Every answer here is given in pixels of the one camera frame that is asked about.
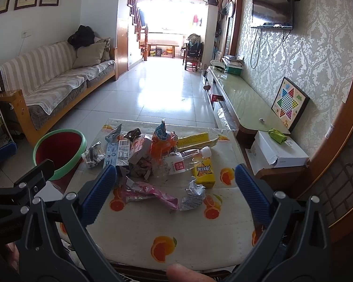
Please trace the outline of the right hand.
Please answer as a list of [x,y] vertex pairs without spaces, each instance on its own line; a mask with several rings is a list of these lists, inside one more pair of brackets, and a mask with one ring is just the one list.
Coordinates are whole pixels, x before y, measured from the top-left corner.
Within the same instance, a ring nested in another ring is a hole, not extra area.
[[209,276],[190,270],[178,263],[170,265],[166,270],[169,281],[173,282],[215,282]]

